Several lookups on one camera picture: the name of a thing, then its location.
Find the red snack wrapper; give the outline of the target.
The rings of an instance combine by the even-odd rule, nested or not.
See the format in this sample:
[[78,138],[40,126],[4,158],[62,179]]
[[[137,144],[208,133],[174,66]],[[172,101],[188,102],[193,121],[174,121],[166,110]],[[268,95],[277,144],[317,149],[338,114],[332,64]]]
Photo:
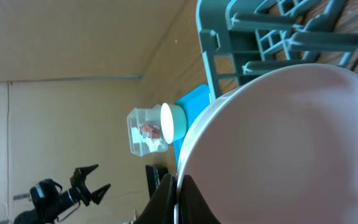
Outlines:
[[160,128],[156,125],[142,124],[140,133],[145,138],[158,139],[160,137]]

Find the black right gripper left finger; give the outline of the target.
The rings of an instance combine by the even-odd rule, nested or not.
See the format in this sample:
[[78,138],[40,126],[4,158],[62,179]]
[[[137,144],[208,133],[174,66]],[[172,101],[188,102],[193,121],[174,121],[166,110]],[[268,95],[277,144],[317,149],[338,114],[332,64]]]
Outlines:
[[165,174],[143,212],[133,224],[174,224],[177,181],[174,175]]

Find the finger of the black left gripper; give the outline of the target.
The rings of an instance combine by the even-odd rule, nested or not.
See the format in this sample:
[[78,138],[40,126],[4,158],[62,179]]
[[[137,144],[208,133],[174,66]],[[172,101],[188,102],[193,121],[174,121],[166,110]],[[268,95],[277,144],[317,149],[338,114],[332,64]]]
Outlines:
[[93,193],[91,193],[91,201],[93,203],[95,203],[96,205],[99,205],[100,202],[102,201],[104,195],[106,194],[106,192],[109,190],[109,188],[111,187],[111,184],[107,184],[103,187],[101,187],[98,190],[95,190]]
[[72,187],[85,186],[85,180],[87,175],[99,167],[98,164],[87,166],[87,167],[77,167],[74,170],[73,175],[70,177],[70,183]]

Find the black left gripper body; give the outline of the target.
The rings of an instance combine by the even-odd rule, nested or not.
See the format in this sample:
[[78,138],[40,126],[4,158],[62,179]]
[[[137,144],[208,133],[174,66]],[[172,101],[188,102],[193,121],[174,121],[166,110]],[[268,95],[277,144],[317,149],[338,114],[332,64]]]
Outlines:
[[86,207],[91,203],[91,192],[85,184],[76,184],[58,196],[58,211],[64,212],[76,203],[83,203]]

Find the white napkin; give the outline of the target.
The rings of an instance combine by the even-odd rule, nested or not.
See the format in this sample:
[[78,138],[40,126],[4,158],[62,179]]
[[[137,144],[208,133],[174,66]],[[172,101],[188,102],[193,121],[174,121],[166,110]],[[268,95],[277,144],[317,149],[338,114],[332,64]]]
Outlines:
[[148,147],[149,153],[165,152],[167,150],[166,142],[161,139],[147,138],[144,143]]

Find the white bowl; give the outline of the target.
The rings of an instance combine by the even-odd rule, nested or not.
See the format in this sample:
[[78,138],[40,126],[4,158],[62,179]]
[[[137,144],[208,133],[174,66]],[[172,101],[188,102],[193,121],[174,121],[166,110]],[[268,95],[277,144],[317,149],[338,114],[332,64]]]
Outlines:
[[163,103],[160,110],[160,122],[164,139],[168,144],[185,136],[187,122],[181,106]]

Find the pink bowl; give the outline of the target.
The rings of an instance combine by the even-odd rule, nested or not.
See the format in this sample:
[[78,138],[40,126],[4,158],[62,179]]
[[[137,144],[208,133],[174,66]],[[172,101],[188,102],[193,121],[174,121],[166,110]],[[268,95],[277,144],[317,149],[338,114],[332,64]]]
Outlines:
[[358,223],[358,74],[281,68],[213,101],[178,162],[221,223]]

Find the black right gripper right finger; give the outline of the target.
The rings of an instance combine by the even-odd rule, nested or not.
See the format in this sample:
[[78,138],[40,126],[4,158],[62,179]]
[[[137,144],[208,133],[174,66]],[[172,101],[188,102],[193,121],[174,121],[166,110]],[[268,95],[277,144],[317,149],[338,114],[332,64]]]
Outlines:
[[181,185],[178,221],[181,224],[220,224],[190,175],[184,176]]

